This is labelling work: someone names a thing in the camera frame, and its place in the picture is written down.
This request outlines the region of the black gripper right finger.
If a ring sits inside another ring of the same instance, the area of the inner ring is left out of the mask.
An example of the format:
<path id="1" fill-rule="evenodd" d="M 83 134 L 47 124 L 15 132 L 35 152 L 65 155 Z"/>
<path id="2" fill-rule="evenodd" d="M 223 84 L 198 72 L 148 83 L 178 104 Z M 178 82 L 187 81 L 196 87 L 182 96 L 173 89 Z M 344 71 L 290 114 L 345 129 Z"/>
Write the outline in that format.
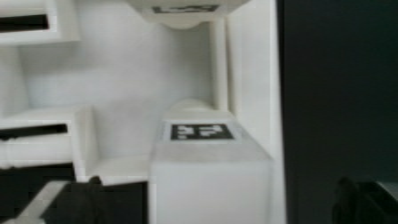
<path id="1" fill-rule="evenodd" d="M 340 179 L 333 224 L 398 224 L 398 182 Z"/>

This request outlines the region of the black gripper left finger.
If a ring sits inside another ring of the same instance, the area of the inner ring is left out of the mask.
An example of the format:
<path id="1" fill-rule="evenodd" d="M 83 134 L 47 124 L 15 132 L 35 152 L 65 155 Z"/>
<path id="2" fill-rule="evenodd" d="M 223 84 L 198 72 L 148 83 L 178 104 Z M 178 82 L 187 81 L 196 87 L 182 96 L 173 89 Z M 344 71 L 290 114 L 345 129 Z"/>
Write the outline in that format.
<path id="1" fill-rule="evenodd" d="M 104 184 L 99 176 L 68 183 L 43 212 L 45 224 L 109 224 Z"/>

